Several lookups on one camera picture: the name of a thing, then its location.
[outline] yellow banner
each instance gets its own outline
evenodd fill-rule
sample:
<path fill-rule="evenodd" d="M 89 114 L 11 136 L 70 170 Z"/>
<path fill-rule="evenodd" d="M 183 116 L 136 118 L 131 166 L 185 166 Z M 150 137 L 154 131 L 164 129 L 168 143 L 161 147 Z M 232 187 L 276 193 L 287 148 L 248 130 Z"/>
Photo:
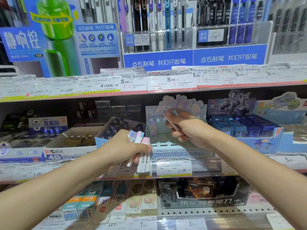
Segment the yellow banner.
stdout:
<path fill-rule="evenodd" d="M 74 19 L 71 16 L 68 16 L 61 12 L 60 16 L 48 16 L 48 15 L 39 15 L 33 12 L 30 12 L 31 19 L 34 22 L 42 24 L 63 24 L 64 27 L 69 25 Z"/>

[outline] left arm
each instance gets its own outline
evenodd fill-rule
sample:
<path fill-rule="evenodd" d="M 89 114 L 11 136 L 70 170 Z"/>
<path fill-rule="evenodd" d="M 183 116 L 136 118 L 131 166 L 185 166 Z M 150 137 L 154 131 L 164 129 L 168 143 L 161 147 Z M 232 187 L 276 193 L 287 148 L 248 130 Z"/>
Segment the left arm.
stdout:
<path fill-rule="evenodd" d="M 129 131 L 120 130 L 101 148 L 1 192 L 1 229 L 31 230 L 112 165 L 139 152 L 151 151 L 151 146 L 131 143 L 128 134 Z"/>

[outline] person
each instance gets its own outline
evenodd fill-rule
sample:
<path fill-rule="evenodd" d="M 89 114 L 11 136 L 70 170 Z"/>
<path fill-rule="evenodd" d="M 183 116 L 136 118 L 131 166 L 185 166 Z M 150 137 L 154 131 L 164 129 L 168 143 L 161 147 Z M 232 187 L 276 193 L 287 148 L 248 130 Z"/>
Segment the person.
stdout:
<path fill-rule="evenodd" d="M 213 150 L 240 176 L 267 199 L 296 229 L 307 229 L 307 178 L 255 151 L 246 144 L 201 121 L 186 111 L 166 113 L 171 134 L 179 141 L 190 140 L 200 148 Z M 51 172 L 0 193 L 1 230 L 30 230 L 75 193 L 113 165 L 150 145 L 131 143 L 128 131 L 120 130 L 101 148 L 79 157 Z"/>

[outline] forearm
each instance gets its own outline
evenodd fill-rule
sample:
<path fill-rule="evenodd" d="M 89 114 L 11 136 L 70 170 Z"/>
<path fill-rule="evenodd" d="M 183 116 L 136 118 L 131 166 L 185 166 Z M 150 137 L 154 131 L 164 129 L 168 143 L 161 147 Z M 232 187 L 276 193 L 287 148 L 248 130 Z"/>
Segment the forearm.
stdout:
<path fill-rule="evenodd" d="M 203 140 L 296 230 L 307 229 L 307 179 L 303 175 L 216 129 L 210 131 L 210 135 L 204 132 Z"/>
<path fill-rule="evenodd" d="M 104 173 L 104 169 L 101 168 L 107 169 L 108 161 L 107 158 L 101 157 L 101 153 L 95 150 L 38 178 L 0 193 L 1 229 L 32 229 Z"/>

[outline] right hand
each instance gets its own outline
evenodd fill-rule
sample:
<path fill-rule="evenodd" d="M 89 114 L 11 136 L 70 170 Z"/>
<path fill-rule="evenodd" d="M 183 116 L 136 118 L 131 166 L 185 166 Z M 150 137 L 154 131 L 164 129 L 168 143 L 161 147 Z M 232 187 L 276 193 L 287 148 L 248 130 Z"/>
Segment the right hand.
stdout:
<path fill-rule="evenodd" d="M 172 136 L 178 138 L 180 142 L 190 140 L 197 147 L 208 148 L 209 145 L 204 140 L 205 134 L 208 133 L 208 131 L 214 130 L 214 128 L 187 111 L 176 109 L 178 116 L 171 113 L 172 111 L 173 110 L 168 110 L 165 116 L 168 120 L 180 127 L 179 131 L 176 131 L 174 127 L 166 121 L 165 124 L 167 127 L 171 128 Z"/>

